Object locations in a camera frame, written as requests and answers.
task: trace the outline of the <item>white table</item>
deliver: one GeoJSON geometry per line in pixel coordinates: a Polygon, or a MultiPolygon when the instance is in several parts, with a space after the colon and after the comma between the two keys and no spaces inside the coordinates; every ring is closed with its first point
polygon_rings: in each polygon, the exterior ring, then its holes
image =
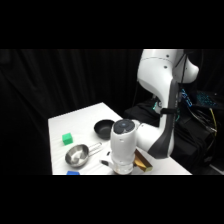
{"type": "MultiPolygon", "coordinates": [[[[99,163],[101,154],[105,153],[105,150],[110,149],[110,142],[98,138],[93,129],[98,121],[104,119],[110,119],[116,122],[122,118],[104,103],[100,103],[49,119],[53,175],[66,175],[68,171],[78,171],[81,175],[113,175],[113,171],[109,167],[99,163]],[[74,143],[64,146],[62,135],[67,133],[72,134],[74,143]],[[82,168],[73,169],[65,162],[65,154],[73,146],[79,144],[92,146],[98,142],[103,143],[103,150],[101,148],[101,151],[90,157],[82,168]]],[[[153,170],[148,173],[143,173],[138,167],[135,167],[132,175],[191,175],[171,158],[155,160],[146,152],[139,151],[152,164],[153,170]]]]}

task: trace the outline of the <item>measuring cup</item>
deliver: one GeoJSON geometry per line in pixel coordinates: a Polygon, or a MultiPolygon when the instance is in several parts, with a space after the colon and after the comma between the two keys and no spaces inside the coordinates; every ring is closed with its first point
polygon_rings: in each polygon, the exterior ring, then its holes
{"type": "Polygon", "coordinates": [[[102,143],[99,142],[96,145],[93,146],[86,146],[86,145],[77,145],[73,148],[71,148],[66,156],[65,161],[73,168],[77,168],[80,166],[83,166],[89,159],[90,152],[94,152],[95,150],[99,149],[102,146],[102,143]]]}

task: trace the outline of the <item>black curtain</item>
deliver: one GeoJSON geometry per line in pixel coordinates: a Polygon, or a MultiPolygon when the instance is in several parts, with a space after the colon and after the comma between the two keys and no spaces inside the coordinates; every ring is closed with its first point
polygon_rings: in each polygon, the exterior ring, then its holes
{"type": "MultiPolygon", "coordinates": [[[[142,49],[1,49],[1,172],[51,174],[48,119],[104,102],[132,105],[142,49]]],[[[199,88],[224,94],[223,49],[205,50],[199,88]]],[[[136,103],[151,94],[139,88],[136,103]]]]}

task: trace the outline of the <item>frying pan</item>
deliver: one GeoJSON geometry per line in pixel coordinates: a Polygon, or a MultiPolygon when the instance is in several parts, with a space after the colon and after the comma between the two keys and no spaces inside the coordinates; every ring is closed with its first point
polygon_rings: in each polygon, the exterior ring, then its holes
{"type": "Polygon", "coordinates": [[[104,140],[110,139],[111,129],[115,122],[111,120],[102,120],[96,123],[94,130],[99,138],[104,140]]]}

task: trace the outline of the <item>green block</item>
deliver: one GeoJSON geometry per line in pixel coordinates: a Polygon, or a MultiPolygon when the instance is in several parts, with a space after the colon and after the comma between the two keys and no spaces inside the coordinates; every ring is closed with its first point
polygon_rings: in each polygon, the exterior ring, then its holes
{"type": "Polygon", "coordinates": [[[71,133],[63,135],[62,136],[62,140],[63,140],[65,145],[69,145],[69,144],[73,143],[73,139],[72,139],[71,133]]]}

